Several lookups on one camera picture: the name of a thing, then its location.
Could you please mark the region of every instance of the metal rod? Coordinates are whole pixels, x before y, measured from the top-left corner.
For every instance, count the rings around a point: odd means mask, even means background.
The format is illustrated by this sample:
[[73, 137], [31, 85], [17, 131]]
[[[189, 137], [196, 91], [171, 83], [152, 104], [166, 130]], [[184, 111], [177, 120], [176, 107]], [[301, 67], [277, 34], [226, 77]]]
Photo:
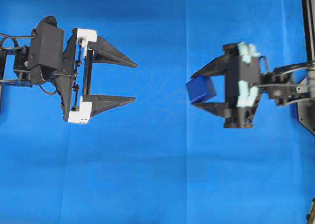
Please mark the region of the metal rod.
[[315, 60], [315, 0], [302, 0], [307, 60]]
[[85, 57], [82, 95], [90, 94], [92, 62], [93, 62], [93, 50], [88, 49], [87, 56]]
[[3, 86], [2, 84], [0, 84], [0, 115], [1, 115], [2, 92], [3, 92]]

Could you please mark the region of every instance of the blue cube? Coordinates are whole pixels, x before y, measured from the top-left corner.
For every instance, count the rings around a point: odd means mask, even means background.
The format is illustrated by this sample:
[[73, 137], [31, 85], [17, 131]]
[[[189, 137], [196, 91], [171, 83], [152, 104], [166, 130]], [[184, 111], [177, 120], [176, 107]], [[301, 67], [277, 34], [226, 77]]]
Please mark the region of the blue cube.
[[202, 75], [187, 82], [186, 88], [191, 103], [205, 102], [216, 96], [211, 79]]

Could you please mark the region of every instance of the bolt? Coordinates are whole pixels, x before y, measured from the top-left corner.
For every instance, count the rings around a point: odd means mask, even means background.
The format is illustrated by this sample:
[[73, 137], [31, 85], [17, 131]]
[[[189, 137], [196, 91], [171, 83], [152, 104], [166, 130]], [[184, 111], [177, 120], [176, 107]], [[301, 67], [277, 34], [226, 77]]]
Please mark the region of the bolt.
[[281, 92], [281, 90], [274, 90], [274, 91], [273, 91], [273, 94], [274, 94], [274, 96], [276, 96], [276, 97], [280, 97], [280, 96], [282, 95], [282, 92]]

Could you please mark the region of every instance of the blue background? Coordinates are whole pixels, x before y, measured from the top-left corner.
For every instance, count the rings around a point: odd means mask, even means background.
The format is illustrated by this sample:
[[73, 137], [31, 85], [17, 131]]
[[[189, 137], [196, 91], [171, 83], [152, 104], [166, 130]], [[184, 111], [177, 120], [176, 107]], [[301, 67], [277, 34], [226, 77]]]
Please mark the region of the blue background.
[[[95, 65], [92, 94], [137, 101], [87, 125], [64, 122], [60, 98], [39, 87], [5, 88], [0, 223], [306, 222], [315, 149], [296, 107], [276, 107], [264, 95], [254, 129], [227, 130], [222, 118], [192, 107], [185, 89], [227, 43], [255, 43], [272, 68], [305, 61], [301, 0], [1, 0], [0, 7], [0, 32], [30, 34], [54, 15], [66, 39], [74, 27], [95, 29], [139, 65]], [[214, 78], [218, 101], [223, 81]]]

